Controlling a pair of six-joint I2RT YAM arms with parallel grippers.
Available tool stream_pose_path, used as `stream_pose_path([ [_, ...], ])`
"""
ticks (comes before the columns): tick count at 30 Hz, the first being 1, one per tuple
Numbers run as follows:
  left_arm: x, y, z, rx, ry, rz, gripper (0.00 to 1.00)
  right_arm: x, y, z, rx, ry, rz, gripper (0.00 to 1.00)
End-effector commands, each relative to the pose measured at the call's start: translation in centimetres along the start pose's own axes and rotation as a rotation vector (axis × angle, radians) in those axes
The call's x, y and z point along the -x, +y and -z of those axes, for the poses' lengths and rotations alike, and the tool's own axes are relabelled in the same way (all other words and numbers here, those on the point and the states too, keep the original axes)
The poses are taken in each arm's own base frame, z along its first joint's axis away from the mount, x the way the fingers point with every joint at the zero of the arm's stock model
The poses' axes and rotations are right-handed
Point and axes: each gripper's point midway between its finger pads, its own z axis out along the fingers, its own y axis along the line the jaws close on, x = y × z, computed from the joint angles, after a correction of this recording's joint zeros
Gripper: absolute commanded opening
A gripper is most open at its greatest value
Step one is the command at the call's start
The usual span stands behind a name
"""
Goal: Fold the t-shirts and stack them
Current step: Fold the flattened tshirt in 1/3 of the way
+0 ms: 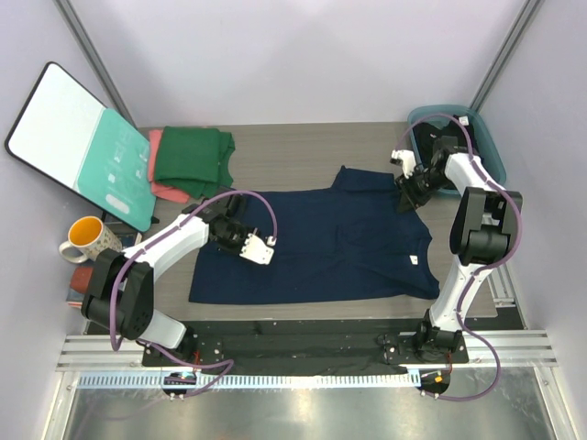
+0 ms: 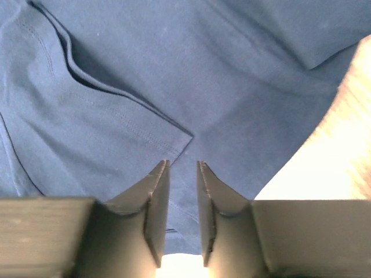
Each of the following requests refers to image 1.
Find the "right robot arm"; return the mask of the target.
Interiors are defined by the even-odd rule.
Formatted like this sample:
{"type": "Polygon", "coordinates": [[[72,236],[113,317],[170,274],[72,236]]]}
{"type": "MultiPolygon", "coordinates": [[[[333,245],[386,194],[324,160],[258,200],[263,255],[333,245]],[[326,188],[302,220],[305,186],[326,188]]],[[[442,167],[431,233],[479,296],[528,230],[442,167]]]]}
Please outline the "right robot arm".
{"type": "Polygon", "coordinates": [[[453,256],[449,275],[415,334],[400,341],[408,358],[419,363],[463,355],[463,324],[472,300],[492,271],[513,255],[521,236],[521,194],[498,184],[471,145],[461,147],[451,137],[439,138],[436,145],[426,167],[417,165],[410,150],[396,150],[391,156],[391,162],[402,168],[395,180],[399,212],[423,206],[433,192],[448,184],[460,195],[449,234],[453,256]]]}

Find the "navy blue t shirt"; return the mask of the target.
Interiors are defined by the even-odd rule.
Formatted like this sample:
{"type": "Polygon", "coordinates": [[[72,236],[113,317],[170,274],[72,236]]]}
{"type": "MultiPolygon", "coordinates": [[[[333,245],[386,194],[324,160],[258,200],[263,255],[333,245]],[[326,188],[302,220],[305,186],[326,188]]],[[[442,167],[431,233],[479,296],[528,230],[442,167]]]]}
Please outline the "navy blue t shirt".
{"type": "Polygon", "coordinates": [[[408,295],[434,300],[432,237],[416,212],[398,213],[391,173],[342,167],[325,189],[247,197],[237,219],[267,236],[259,265],[214,243],[200,248],[189,300],[216,305],[357,301],[408,295]]]}

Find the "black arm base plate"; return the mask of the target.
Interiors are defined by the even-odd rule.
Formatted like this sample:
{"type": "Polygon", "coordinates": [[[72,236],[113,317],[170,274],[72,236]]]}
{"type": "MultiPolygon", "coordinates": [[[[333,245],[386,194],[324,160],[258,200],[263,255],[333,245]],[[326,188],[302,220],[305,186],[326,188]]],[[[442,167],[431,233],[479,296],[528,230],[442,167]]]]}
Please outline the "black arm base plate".
{"type": "Polygon", "coordinates": [[[192,321],[196,336],[194,359],[212,365],[231,359],[236,375],[342,376],[390,373],[403,365],[422,366],[451,362],[471,364],[493,360],[501,347],[519,348],[521,328],[497,330],[489,320],[463,330],[464,353],[439,363],[419,363],[408,358],[400,341],[415,334],[416,319],[404,320],[290,320],[290,321],[192,321]]]}

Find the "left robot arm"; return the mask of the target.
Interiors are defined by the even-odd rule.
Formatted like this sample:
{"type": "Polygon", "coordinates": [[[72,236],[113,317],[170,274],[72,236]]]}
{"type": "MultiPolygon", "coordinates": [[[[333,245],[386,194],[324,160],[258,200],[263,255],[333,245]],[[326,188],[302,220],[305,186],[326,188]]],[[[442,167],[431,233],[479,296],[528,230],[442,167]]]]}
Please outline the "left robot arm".
{"type": "Polygon", "coordinates": [[[155,308],[155,282],[210,241],[242,259],[269,264],[271,244],[263,241],[256,228],[233,218],[246,195],[257,194],[224,192],[192,205],[144,242],[123,251],[101,251],[83,298],[82,316],[108,330],[114,350],[124,339],[134,340],[160,351],[174,365],[187,366],[194,359],[196,336],[189,326],[155,308]]]}

